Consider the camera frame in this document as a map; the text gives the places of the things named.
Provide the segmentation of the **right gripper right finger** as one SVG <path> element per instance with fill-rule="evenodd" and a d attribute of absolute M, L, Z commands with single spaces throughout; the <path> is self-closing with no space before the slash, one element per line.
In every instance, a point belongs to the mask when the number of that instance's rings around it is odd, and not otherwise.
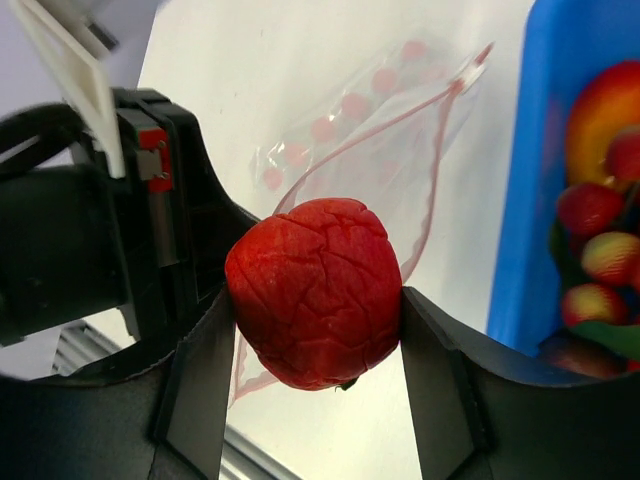
<path fill-rule="evenodd" d="M 639 376 L 514 351 L 403 290 L 401 352 L 425 479 L 636 479 Z"/>

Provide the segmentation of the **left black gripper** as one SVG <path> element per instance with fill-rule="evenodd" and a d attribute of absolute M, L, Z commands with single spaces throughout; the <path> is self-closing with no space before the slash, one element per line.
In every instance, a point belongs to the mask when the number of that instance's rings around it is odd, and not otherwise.
<path fill-rule="evenodd" d="M 1 121 L 1 342 L 110 309 L 142 340 L 185 328 L 256 218 L 222 187 L 196 117 L 152 89 L 113 91 L 125 173 L 80 115 Z"/>

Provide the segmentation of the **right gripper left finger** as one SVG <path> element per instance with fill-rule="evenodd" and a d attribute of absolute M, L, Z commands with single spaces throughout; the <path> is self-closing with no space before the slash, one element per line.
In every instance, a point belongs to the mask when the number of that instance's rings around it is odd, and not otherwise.
<path fill-rule="evenodd" d="M 2 478 L 217 478 L 233 351 L 221 290 L 183 331 L 69 376 L 2 378 Z"/>

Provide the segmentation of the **wrinkled red tomato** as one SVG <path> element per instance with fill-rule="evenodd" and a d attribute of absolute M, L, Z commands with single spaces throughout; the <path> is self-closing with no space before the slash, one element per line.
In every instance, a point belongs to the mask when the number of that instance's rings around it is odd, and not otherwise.
<path fill-rule="evenodd" d="M 228 253 L 225 275 L 240 332 L 294 389 L 347 388 L 399 344 L 398 261 L 357 200 L 311 200 L 259 222 Z"/>

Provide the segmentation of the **strawberry bunch with leaves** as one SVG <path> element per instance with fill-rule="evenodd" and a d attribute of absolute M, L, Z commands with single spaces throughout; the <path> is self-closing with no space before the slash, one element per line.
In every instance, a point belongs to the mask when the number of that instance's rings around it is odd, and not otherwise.
<path fill-rule="evenodd" d="M 624 196 L 597 183 L 562 191 L 548 249 L 559 282 L 560 331 L 583 351 L 568 366 L 588 375 L 639 368 L 639 234 Z"/>

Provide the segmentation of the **clear pink-dotted zip bag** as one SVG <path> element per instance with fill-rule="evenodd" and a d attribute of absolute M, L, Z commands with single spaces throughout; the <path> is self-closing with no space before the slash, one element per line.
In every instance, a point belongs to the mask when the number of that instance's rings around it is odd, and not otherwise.
<path fill-rule="evenodd" d="M 387 232 L 403 285 L 428 239 L 440 162 L 470 114 L 486 58 L 424 35 L 376 56 L 255 153 L 257 185 L 279 196 L 269 217 L 316 199 L 365 204 Z M 239 333 L 232 400 L 280 382 Z"/>

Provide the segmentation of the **red yellow mango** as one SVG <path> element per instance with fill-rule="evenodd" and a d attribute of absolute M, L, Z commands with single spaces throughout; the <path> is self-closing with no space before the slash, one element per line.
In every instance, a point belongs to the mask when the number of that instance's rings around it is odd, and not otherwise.
<path fill-rule="evenodd" d="M 571 107 L 565 135 L 566 177 L 570 185 L 593 182 L 624 191 L 605 167 L 616 134 L 639 123 L 639 62 L 617 63 L 596 75 Z"/>

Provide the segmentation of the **blue plastic bin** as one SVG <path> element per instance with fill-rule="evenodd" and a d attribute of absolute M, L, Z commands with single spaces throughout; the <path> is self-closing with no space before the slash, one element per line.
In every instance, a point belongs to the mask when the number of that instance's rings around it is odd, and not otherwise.
<path fill-rule="evenodd" d="M 548 250 L 569 110 L 600 71 L 639 54 L 636 1 L 537 1 L 529 13 L 487 333 L 529 356 L 560 324 Z"/>

